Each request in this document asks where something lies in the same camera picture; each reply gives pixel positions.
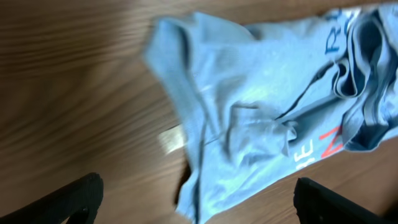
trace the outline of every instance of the wooden surface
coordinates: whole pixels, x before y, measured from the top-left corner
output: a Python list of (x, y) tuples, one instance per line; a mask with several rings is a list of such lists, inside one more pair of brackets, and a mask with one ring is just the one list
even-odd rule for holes
[[(194, 10), (247, 24), (359, 0), (0, 1), (0, 216), (98, 172), (96, 223), (188, 223), (174, 213), (186, 166), (157, 135), (178, 124), (139, 55), (156, 16)], [(384, 213), (398, 199), (398, 140), (338, 154), (278, 181), (209, 223), (298, 223), (297, 177)]]

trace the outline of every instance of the light blue t-shirt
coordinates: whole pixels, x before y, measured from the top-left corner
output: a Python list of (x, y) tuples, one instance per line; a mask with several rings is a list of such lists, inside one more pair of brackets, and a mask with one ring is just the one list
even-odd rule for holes
[(205, 223), (343, 148), (398, 134), (397, 8), (248, 26), (159, 19), (144, 58), (187, 134), (178, 213)]

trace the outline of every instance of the folded shirt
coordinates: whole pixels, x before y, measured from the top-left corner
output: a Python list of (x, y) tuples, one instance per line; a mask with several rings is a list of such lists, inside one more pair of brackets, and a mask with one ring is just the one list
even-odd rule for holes
[(248, 26), (157, 21), (144, 59), (172, 99), (192, 170), (177, 212), (205, 223), (343, 148), (398, 134), (396, 4)]

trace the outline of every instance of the wood grain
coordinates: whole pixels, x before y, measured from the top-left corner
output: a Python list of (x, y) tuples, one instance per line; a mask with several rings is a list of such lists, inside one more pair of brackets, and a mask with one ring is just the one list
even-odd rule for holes
[[(96, 223), (189, 223), (174, 213), (183, 151), (165, 156), (157, 142), (178, 120), (140, 59), (154, 18), (203, 11), (247, 24), (369, 2), (0, 1), (0, 216), (98, 172)], [(301, 176), (382, 214), (398, 199), (397, 143), (319, 162), (209, 223), (298, 223), (292, 192)]]

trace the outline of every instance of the dark blue letter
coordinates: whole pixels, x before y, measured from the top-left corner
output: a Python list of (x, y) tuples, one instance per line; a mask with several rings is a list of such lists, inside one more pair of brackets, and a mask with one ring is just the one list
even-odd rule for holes
[[(337, 36), (341, 33), (341, 28), (339, 28), (338, 30), (336, 30), (336, 28), (332, 28), (328, 39), (326, 41), (326, 50), (325, 50), (325, 54), (330, 53), (330, 52), (337, 52), (339, 47), (335, 47), (333, 46), (336, 42)], [(329, 40), (333, 38), (333, 43), (331, 43), (330, 47), (329, 47)]]

